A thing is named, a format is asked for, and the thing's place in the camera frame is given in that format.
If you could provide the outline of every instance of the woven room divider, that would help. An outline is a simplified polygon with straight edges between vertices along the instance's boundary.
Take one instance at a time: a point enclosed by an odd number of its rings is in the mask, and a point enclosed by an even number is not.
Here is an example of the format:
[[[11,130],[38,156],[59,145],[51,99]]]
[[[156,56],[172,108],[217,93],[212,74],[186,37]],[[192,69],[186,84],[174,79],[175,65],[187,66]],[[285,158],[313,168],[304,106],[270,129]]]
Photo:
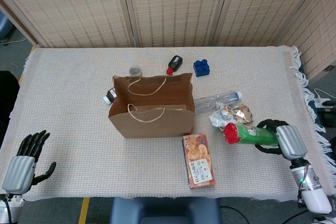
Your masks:
[[[334,0],[0,0],[52,48],[297,45],[309,77],[335,59]],[[331,33],[322,41],[319,33]]]

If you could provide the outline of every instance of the red bottle cap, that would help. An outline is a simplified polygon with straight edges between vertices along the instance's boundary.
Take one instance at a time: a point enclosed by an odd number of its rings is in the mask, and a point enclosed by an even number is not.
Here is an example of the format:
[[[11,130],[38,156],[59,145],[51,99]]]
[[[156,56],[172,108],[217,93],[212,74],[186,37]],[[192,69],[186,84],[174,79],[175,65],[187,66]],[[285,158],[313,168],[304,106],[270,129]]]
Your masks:
[[[239,142],[238,129],[234,123],[229,123],[224,128],[224,138],[229,144],[236,144]]]
[[[174,70],[172,68],[168,68],[166,73],[169,75],[169,76],[172,76],[173,75],[173,72]]]

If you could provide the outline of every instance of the plastic water bottle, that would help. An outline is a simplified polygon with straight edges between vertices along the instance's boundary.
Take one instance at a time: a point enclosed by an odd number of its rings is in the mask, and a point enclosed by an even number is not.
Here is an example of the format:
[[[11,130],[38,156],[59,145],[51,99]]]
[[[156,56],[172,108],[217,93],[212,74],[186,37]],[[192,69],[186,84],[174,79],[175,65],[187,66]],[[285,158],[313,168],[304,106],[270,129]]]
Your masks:
[[[240,92],[228,91],[210,97],[199,98],[195,100],[195,112],[196,114],[214,112],[216,110],[216,102],[230,105],[238,102],[238,100],[240,100],[242,97],[242,93]]]

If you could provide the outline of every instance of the table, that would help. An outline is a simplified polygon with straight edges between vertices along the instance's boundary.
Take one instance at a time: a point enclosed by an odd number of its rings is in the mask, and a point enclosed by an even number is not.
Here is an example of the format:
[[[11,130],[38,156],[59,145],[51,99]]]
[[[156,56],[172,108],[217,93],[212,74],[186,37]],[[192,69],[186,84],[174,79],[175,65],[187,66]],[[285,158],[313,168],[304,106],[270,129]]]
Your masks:
[[[250,145],[228,145],[207,116],[198,116],[194,133],[208,135],[216,186],[189,189],[180,137],[124,139],[108,119],[102,97],[112,76],[139,65],[144,76],[164,74],[174,55],[178,73],[193,72],[206,58],[210,75],[193,77],[194,98],[225,90],[243,93],[254,120],[272,118],[297,126],[327,194],[334,193],[330,166],[316,139],[315,126],[295,77],[293,49],[254,48],[86,48],[36,49],[29,57],[11,123],[0,150],[0,180],[21,140],[46,129],[51,133],[36,173],[56,161],[54,174],[27,193],[27,200],[51,197],[253,197],[295,199],[289,162]]]

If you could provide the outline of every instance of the crumpled foil packet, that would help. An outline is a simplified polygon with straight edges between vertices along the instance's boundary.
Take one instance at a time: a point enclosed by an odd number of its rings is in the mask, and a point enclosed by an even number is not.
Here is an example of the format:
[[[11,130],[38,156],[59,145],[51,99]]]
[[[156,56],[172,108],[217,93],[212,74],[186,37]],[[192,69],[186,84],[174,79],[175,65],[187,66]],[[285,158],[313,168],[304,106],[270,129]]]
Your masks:
[[[228,123],[249,124],[253,121],[253,115],[248,106],[238,104],[234,106],[216,102],[217,111],[209,116],[213,126],[223,131]]]

